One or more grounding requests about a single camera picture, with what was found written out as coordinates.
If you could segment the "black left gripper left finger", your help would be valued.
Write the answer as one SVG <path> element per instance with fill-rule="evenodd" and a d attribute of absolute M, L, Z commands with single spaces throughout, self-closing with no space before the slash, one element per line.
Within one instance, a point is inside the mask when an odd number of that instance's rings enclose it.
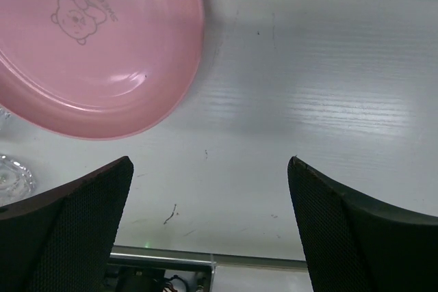
<path fill-rule="evenodd" d="M 132 178 L 124 156 L 1 207 L 1 290 L 98 291 Z"/>

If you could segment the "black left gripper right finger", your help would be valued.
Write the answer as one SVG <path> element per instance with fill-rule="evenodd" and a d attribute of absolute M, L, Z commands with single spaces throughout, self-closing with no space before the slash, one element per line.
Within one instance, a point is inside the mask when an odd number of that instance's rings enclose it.
<path fill-rule="evenodd" d="M 288 163 L 289 192 L 314 291 L 436 291 L 437 218 Z"/>

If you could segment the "pink plastic plate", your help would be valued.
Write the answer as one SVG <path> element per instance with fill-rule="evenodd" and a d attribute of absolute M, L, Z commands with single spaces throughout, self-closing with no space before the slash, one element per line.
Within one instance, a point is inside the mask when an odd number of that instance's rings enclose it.
<path fill-rule="evenodd" d="M 1 0 L 1 106 L 110 140 L 163 120 L 203 52 L 203 0 Z"/>

